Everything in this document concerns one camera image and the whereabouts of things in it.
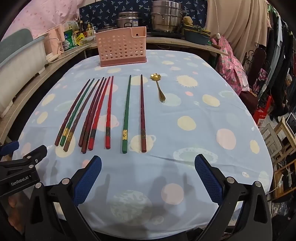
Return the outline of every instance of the flower-shaped spoon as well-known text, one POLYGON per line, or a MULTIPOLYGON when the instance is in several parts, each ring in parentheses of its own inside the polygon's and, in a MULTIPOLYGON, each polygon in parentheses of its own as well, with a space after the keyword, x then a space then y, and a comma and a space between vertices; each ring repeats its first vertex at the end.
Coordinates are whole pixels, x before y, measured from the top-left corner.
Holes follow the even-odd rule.
POLYGON ((153 81, 156 81, 156 84, 157 84, 157 88, 158 88, 158 94, 159 94, 159 99, 161 102, 164 102, 165 101, 165 95, 162 93, 160 87, 159 87, 159 84, 158 84, 158 81, 160 80, 161 76, 160 74, 152 74, 150 76, 150 78, 153 80, 153 81))

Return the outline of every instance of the stainless steel pot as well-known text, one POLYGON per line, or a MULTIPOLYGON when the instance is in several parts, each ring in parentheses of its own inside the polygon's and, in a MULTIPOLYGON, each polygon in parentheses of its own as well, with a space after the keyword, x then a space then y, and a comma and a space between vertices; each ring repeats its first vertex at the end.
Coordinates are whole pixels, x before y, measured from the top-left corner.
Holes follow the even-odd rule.
POLYGON ((168 0, 152 1, 151 18, 154 31, 177 33, 182 22, 181 4, 168 0))
POLYGON ((151 18, 154 31, 165 33, 177 33, 180 31, 182 17, 152 12, 151 18))
POLYGON ((97 31, 97 33, 99 32, 103 32, 103 31, 107 31, 107 30, 111 30, 111 29, 117 29, 117 27, 115 26, 110 26, 110 24, 106 24, 105 27, 101 28, 100 30, 97 31))
POLYGON ((181 3, 167 0, 152 1, 151 12, 160 14, 168 14, 174 16, 182 16, 181 3))
POLYGON ((129 17, 129 18, 119 18, 117 19, 117 27, 127 28, 127 27, 138 27, 142 26, 142 19, 129 17))
POLYGON ((120 12, 118 18, 139 18, 140 12, 120 12))

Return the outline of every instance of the metal pot lid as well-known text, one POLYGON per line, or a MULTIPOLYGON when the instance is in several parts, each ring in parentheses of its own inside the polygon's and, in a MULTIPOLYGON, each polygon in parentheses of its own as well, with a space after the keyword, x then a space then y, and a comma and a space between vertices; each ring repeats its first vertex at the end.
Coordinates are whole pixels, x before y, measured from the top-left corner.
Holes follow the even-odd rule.
POLYGON ((105 27, 98 30, 97 33, 107 31, 107 30, 117 29, 117 28, 118 27, 116 27, 116 26, 110 26, 109 24, 106 24, 105 27))
POLYGON ((123 19, 142 19, 142 18, 137 18, 137 17, 127 17, 127 18, 118 18, 116 20, 123 20, 123 19))
POLYGON ((152 1, 152 7, 174 7, 181 9, 181 3, 168 0, 157 0, 152 1))
POLYGON ((120 12, 118 16, 126 15, 126 14, 140 14, 140 12, 120 12))

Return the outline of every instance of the pink plastic basket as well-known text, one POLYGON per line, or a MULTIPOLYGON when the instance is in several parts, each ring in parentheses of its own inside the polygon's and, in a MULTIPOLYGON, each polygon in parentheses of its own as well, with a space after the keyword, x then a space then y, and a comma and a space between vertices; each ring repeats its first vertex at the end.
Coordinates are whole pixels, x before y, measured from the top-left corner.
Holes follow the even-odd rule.
POLYGON ((145 63, 146 27, 118 28, 96 33, 101 67, 145 63))

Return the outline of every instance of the red box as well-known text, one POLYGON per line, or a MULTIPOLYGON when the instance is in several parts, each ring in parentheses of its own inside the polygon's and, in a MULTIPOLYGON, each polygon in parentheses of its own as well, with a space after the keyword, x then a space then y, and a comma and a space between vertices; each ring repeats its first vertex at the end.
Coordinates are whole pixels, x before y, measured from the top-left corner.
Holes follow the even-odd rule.
POLYGON ((265 120, 266 116, 267 116, 267 111, 270 107, 270 102, 272 100, 272 97, 269 96, 267 103, 266 103, 266 107, 263 108, 259 108, 255 111, 255 114, 253 115, 253 119, 255 121, 255 123, 257 124, 258 127, 260 127, 263 123, 263 121, 265 120))

